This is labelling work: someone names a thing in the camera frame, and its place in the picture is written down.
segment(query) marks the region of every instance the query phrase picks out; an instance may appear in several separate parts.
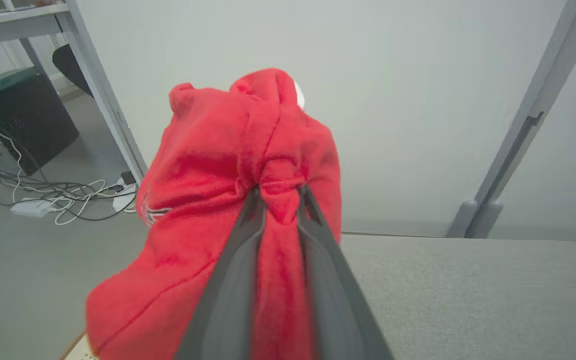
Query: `white wall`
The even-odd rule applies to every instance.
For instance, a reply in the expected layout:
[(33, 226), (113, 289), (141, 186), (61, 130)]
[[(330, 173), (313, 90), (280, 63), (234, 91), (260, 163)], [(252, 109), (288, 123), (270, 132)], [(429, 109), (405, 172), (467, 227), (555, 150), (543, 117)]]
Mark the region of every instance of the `white wall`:
[[(36, 36), (30, 39), (30, 43), (55, 89), (63, 91), (70, 87), (73, 83), (66, 79), (53, 64), (55, 49), (66, 45), (64, 36), (62, 34)], [(33, 66), (33, 63), (18, 40), (0, 42), (0, 74), (30, 66)]]
[(576, 240), (576, 66), (499, 200), (490, 238)]
[(282, 68), (333, 132), (343, 229), (441, 236), (482, 183), (565, 0), (77, 3), (146, 162), (174, 85), (225, 90)]

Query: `white cable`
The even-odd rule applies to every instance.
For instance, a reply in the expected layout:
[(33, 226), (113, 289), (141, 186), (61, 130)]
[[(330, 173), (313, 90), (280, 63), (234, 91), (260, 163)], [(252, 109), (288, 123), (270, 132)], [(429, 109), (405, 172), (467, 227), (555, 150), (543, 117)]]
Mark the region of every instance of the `white cable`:
[[(75, 192), (82, 191), (82, 189), (84, 189), (84, 187), (91, 187), (92, 185), (94, 185), (94, 184), (96, 184), (96, 183), (99, 183), (99, 182), (102, 183), (101, 186), (99, 187), (99, 190), (97, 190), (97, 191), (95, 191), (95, 192), (93, 192), (93, 193), (84, 194), (83, 196), (80, 196), (80, 197), (78, 197), (78, 198), (77, 198), (77, 195), (74, 194)], [(78, 216), (80, 216), (80, 215), (82, 214), (82, 212), (83, 212), (84, 209), (86, 208), (86, 205), (88, 205), (90, 199), (94, 198), (95, 196), (101, 196), (101, 197), (104, 197), (104, 198), (111, 198), (111, 197), (113, 197), (114, 195), (112, 195), (112, 194), (104, 194), (104, 193), (102, 193), (102, 192), (107, 191), (110, 187), (111, 187), (111, 186), (106, 186), (106, 181), (105, 181), (105, 180), (99, 179), (99, 180), (90, 182), (87, 186), (81, 186), (81, 187), (78, 187), (77, 189), (75, 189), (74, 191), (71, 191), (70, 194), (73, 195), (73, 196), (71, 196), (71, 198), (76, 198), (77, 200), (80, 200), (80, 201), (85, 199), (85, 201), (84, 201), (83, 206), (79, 209), (79, 212), (78, 212), (75, 216), (73, 216), (71, 219), (69, 219), (68, 221), (64, 221), (64, 222), (59, 222), (59, 218), (60, 218), (63, 214), (65, 214), (66, 212), (68, 212), (68, 210), (70, 210), (70, 208), (73, 207), (73, 205), (75, 205), (75, 200), (73, 200), (73, 199), (71, 199), (71, 198), (64, 197), (64, 196), (59, 196), (59, 197), (57, 197), (57, 198), (48, 198), (48, 199), (46, 199), (46, 200), (51, 200), (51, 201), (52, 201), (52, 203), (50, 203), (50, 205), (53, 205), (53, 204), (55, 204), (55, 203), (57, 203), (57, 202), (59, 202), (59, 201), (64, 201), (64, 200), (68, 201), (68, 205), (65, 205), (65, 206), (63, 206), (63, 207), (61, 207), (61, 208), (59, 208), (59, 209), (54, 209), (54, 210), (52, 210), (53, 212), (60, 212), (60, 213), (57, 215), (57, 217), (54, 218), (54, 224), (57, 225), (57, 226), (63, 226), (63, 225), (67, 225), (67, 224), (70, 224), (70, 223), (72, 223), (73, 221), (75, 221), (75, 219), (77, 219)]]
[[(6, 181), (2, 181), (1, 184), (6, 185), (6, 186), (11, 187), (11, 188), (15, 187), (15, 184), (11, 184), (11, 183), (6, 182)], [(46, 193), (46, 194), (55, 192), (55, 189), (52, 189), (52, 188), (46, 189), (46, 190), (39, 190), (39, 189), (35, 189), (34, 187), (31, 187), (31, 186), (19, 186), (18, 189), (23, 189), (23, 190), (29, 191), (29, 192)]]
[(14, 151), (17, 153), (17, 155), (19, 155), (19, 158), (16, 160), (16, 166), (18, 166), (19, 171), (16, 173), (16, 186), (12, 190), (12, 202), (16, 203), (17, 201), (15, 200), (15, 192), (17, 191), (19, 185), (21, 185), (22, 168), (21, 168), (21, 164), (19, 163), (19, 162), (21, 162), (21, 152), (19, 152), (19, 150), (15, 146), (15, 142), (12, 141), (12, 139), (10, 137), (7, 137), (6, 135), (2, 134), (1, 132), (0, 132), (0, 137), (9, 141), (10, 145), (12, 145), (12, 148), (14, 149)]
[[(133, 198), (130, 203), (132, 203), (133, 201), (135, 201), (137, 199), (137, 196), (135, 196), (135, 198)], [(126, 209), (123, 210), (124, 213), (136, 213), (137, 209), (136, 209), (137, 205), (133, 206), (133, 207), (128, 207)]]

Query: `black chair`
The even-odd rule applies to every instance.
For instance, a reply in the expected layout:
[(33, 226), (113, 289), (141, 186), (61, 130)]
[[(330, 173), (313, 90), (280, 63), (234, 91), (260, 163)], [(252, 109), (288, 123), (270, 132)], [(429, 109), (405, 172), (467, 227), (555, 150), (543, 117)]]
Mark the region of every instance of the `black chair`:
[(92, 92), (84, 78), (70, 45), (64, 45), (52, 53), (52, 63), (59, 71), (78, 88), (92, 97)]

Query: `black cable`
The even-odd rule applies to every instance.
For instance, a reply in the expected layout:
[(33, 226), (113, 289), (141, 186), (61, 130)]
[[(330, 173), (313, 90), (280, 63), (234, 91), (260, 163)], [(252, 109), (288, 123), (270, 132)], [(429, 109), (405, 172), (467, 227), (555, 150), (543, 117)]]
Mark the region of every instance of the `black cable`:
[(117, 211), (117, 212), (114, 212), (114, 213), (112, 213), (112, 214), (110, 214), (110, 215), (108, 215), (108, 216), (106, 216), (106, 217), (103, 217), (103, 218), (85, 218), (85, 217), (82, 216), (82, 215), (77, 215), (75, 212), (71, 211), (70, 209), (65, 209), (65, 210), (66, 210), (67, 212), (73, 214), (73, 216), (76, 217), (77, 219), (82, 219), (82, 220), (85, 220), (85, 221), (103, 221), (103, 220), (110, 219), (110, 218), (116, 216), (117, 214), (121, 214), (122, 212), (124, 212), (124, 210), (126, 210), (126, 209), (128, 209), (128, 207), (130, 207), (130, 204), (132, 204), (133, 201), (135, 201), (135, 199), (137, 199), (137, 195), (135, 195), (134, 198), (133, 198), (126, 206), (122, 207), (121, 210), (119, 210), (119, 211)]
[[(5, 180), (10, 180), (10, 181), (12, 181), (12, 182), (18, 182), (18, 179), (17, 179), (17, 175), (16, 175), (16, 174), (11, 173), (11, 172), (9, 172), (9, 171), (1, 170), (1, 169), (0, 169), (0, 178), (3, 178), (3, 179), (5, 179)], [(84, 195), (87, 195), (87, 194), (86, 194), (85, 191), (83, 191), (83, 189), (90, 189), (91, 193), (97, 192), (97, 190), (95, 190), (95, 189), (94, 189), (93, 187), (91, 187), (90, 185), (82, 184), (82, 183), (79, 183), (79, 182), (45, 182), (45, 181), (39, 180), (38, 178), (32, 178), (32, 177), (28, 177), (28, 176), (20, 176), (20, 178), (25, 178), (25, 179), (28, 179), (28, 180), (32, 180), (32, 182), (27, 181), (27, 180), (21, 180), (21, 181), (19, 181), (20, 187), (34, 187), (35, 189), (38, 189), (38, 190), (51, 188), (51, 189), (56, 190), (56, 189), (58, 189), (58, 185), (62, 185), (62, 184), (72, 184), (72, 185), (75, 185), (75, 186), (77, 186), (77, 187), (80, 187), (80, 190), (84, 193)], [(63, 196), (64, 198), (73, 200), (73, 201), (84, 201), (84, 200), (81, 200), (81, 199), (79, 199), (79, 198), (75, 198), (75, 197), (69, 196), (69, 194), (66, 193), (65, 191), (59, 191), (59, 195), (60, 195), (60, 196)]]
[[(3, 127), (0, 127), (0, 132), (4, 133), (7, 137), (9, 137), (10, 139), (13, 139), (14, 137)], [(41, 178), (43, 178), (43, 182), (46, 185), (52, 185), (53, 183), (50, 182), (50, 180), (48, 180), (48, 177), (46, 176), (46, 174), (44, 173), (44, 171), (42, 170), (41, 166), (39, 166), (37, 160), (35, 159), (35, 157), (30, 153), (30, 151), (28, 151), (28, 149), (20, 142), (16, 141), (14, 142), (14, 145), (16, 145), (18, 148), (21, 149), (21, 151), (23, 151), (26, 156), (30, 159), (30, 161), (32, 161), (32, 163), (34, 164), (34, 166), (37, 168), (37, 171), (39, 172), (39, 175), (41, 175)], [(17, 180), (17, 175), (14, 175), (13, 180)], [(75, 198), (70, 198), (68, 196), (66, 196), (66, 198), (69, 198), (71, 200), (76, 200)]]
[[(71, 184), (70, 186), (67, 186), (66, 189), (68, 187), (78, 187), (78, 186), (79, 186), (78, 184)], [(119, 198), (121, 196), (136, 195), (136, 194), (137, 194), (137, 191), (133, 191), (133, 192), (129, 192), (129, 193), (122, 193), (122, 194), (106, 195), (106, 196), (101, 196), (99, 194), (95, 194), (95, 195), (90, 197), (90, 200), (88, 202), (93, 201), (93, 200), (112, 200), (114, 198)], [(62, 195), (61, 191), (53, 191), (51, 193), (44, 193), (44, 194), (42, 194), (42, 196), (39, 199), (40, 200), (46, 200), (46, 198), (56, 198), (56, 197), (62, 197), (62, 198), (64, 198), (63, 200), (68, 199)], [(11, 203), (2, 203), (0, 201), (0, 205), (3, 205), (5, 207), (12, 207), (15, 204), (24, 203), (26, 201), (32, 201), (32, 200), (19, 200), (19, 201), (11, 202)], [(85, 199), (80, 199), (80, 198), (73, 199), (73, 200), (78, 201), (80, 203), (84, 203), (86, 201)]]
[[(76, 212), (73, 212), (73, 211), (70, 210), (70, 209), (64, 209), (64, 210), (66, 210), (66, 212), (69, 212), (70, 214), (72, 214), (75, 218), (80, 219), (80, 220), (83, 220), (83, 221), (103, 221), (103, 220), (110, 219), (110, 218), (112, 218), (112, 217), (114, 217), (114, 216), (116, 216), (116, 215), (118, 215), (118, 214), (121, 214), (124, 210), (128, 209), (128, 207), (130, 207), (130, 205), (133, 203), (133, 201), (135, 201), (135, 199), (137, 198), (137, 192), (136, 192), (136, 191), (135, 191), (135, 192), (132, 192), (132, 193), (124, 193), (124, 194), (114, 195), (113, 198), (118, 198), (119, 196), (126, 196), (126, 195), (132, 195), (132, 194), (135, 194), (135, 196), (134, 196), (134, 198), (133, 198), (128, 204), (126, 204), (126, 206), (122, 207), (119, 211), (113, 212), (112, 214), (110, 214), (110, 215), (108, 215), (108, 216), (105, 216), (105, 217), (102, 217), (102, 218), (87, 218), (87, 217), (84, 217), (84, 216), (82, 216), (82, 215), (78, 215)], [(12, 206), (15, 205), (15, 204), (19, 204), (19, 203), (29, 203), (29, 202), (31, 202), (31, 201), (37, 201), (37, 200), (38, 200), (38, 199), (33, 198), (33, 199), (30, 199), (30, 200), (19, 200), (19, 201), (16, 201), (16, 202), (14, 202), (14, 203), (4, 203), (4, 202), (1, 202), (1, 201), (0, 201), (0, 205), (2, 205), (3, 207), (12, 207)]]

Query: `cable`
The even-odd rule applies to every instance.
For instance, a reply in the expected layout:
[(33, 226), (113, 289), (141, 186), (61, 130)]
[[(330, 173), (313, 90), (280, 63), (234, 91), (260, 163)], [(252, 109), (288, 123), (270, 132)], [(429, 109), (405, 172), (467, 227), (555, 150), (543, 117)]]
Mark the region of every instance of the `cable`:
[(16, 160), (16, 166), (18, 166), (18, 168), (19, 168), (19, 171), (16, 173), (16, 187), (14, 187), (14, 190), (12, 191), (12, 201), (14, 203), (15, 202), (15, 192), (17, 191), (17, 188), (21, 184), (21, 172), (22, 172), (22, 168), (21, 168), (21, 164), (20, 164), (21, 152), (19, 152), (18, 148), (15, 146), (15, 142), (12, 141), (12, 139), (10, 137), (7, 137), (6, 135), (2, 134), (1, 132), (0, 132), (0, 137), (9, 141), (10, 145), (12, 146), (12, 148), (14, 149), (16, 154), (19, 155), (19, 158)]
[[(12, 196), (13, 202), (4, 203), (0, 201), (0, 205), (5, 207), (12, 207), (18, 203), (23, 203), (26, 201), (46, 200), (50, 201), (50, 206), (52, 206), (67, 201), (65, 205), (61, 205), (61, 207), (52, 210), (52, 212), (59, 212), (59, 214), (57, 215), (57, 217), (55, 217), (54, 220), (54, 223), (57, 226), (70, 224), (71, 222), (75, 221), (75, 219), (82, 219), (83, 221), (103, 221), (106, 219), (110, 219), (116, 216), (117, 214), (120, 214), (121, 212), (127, 212), (127, 213), (135, 212), (134, 210), (135, 207), (133, 207), (132, 209), (129, 209), (128, 207), (130, 207), (133, 201), (135, 201), (135, 198), (137, 198), (137, 192), (133, 191), (132, 193), (105, 194), (104, 193), (105, 191), (113, 190), (116, 187), (116, 185), (106, 186), (106, 181), (103, 179), (96, 180), (89, 184), (79, 184), (77, 182), (50, 182), (46, 177), (44, 171), (41, 169), (41, 166), (39, 166), (39, 164), (37, 163), (37, 160), (32, 156), (32, 154), (27, 150), (27, 148), (25, 148), (23, 144), (20, 143), (15, 144), (15, 142), (12, 139), (12, 135), (10, 135), (10, 133), (7, 132), (6, 129), (1, 128), (0, 130), (3, 133), (6, 133), (6, 135), (4, 135), (2, 134), (2, 132), (0, 132), (0, 136), (10, 141), (10, 144), (19, 155), (19, 158), (17, 160), (17, 166), (19, 167), (19, 171), (17, 174), (10, 173), (8, 171), (0, 169), (0, 184), (13, 187), (13, 196)], [(23, 150), (23, 152), (26, 153), (27, 157), (30, 159), (30, 161), (32, 161), (40, 177), (43, 180), (21, 175), (22, 168), (20, 161), (22, 154), (21, 152), (19, 152), (16, 145), (19, 146), (19, 148), (21, 148), (21, 150)], [(7, 180), (16, 181), (16, 183), (10, 184), (7, 182)], [(94, 189), (93, 185), (98, 183), (102, 183), (101, 186), (99, 186), (99, 189)], [(18, 189), (23, 189), (24, 191), (28, 192), (36, 192), (38, 194), (42, 194), (42, 196), (39, 199), (32, 198), (29, 200), (16, 201), (15, 193)], [(84, 211), (84, 209), (86, 208), (86, 206), (89, 204), (90, 201), (106, 200), (106, 199), (110, 200), (118, 198), (119, 196), (127, 196), (131, 194), (135, 194), (135, 198), (133, 198), (126, 206), (122, 207), (121, 210), (114, 212), (109, 216), (105, 216), (102, 218), (87, 218), (82, 216), (82, 212)], [(83, 205), (78, 210), (78, 212), (74, 212), (73, 210), (71, 210), (75, 206), (75, 204), (79, 202), (82, 202)], [(59, 219), (66, 212), (71, 214), (73, 217), (71, 219), (68, 219), (67, 221), (59, 222)]]

